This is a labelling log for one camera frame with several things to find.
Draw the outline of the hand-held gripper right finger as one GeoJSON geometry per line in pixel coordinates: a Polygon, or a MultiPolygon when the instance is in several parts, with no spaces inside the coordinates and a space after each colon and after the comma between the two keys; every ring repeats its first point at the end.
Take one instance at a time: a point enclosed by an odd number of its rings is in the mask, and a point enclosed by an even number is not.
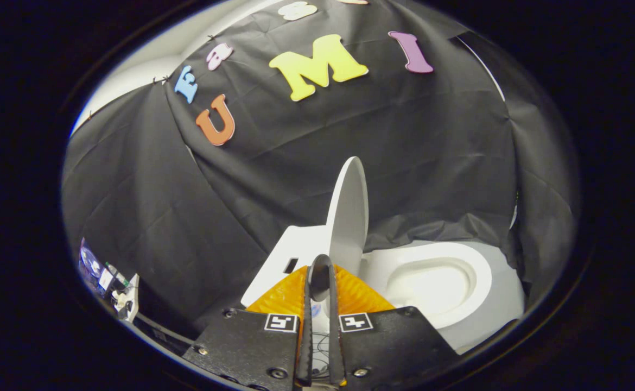
{"type": "Polygon", "coordinates": [[[417,307],[394,307],[343,267],[333,272],[345,387],[415,388],[459,361],[417,307]]]}

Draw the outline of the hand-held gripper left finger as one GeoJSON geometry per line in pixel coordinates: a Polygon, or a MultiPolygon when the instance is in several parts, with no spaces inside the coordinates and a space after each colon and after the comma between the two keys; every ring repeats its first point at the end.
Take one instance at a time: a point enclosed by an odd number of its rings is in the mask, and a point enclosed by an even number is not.
{"type": "Polygon", "coordinates": [[[258,390],[297,390],[312,379],[307,266],[246,310],[221,310],[183,354],[206,375],[258,390]]]}

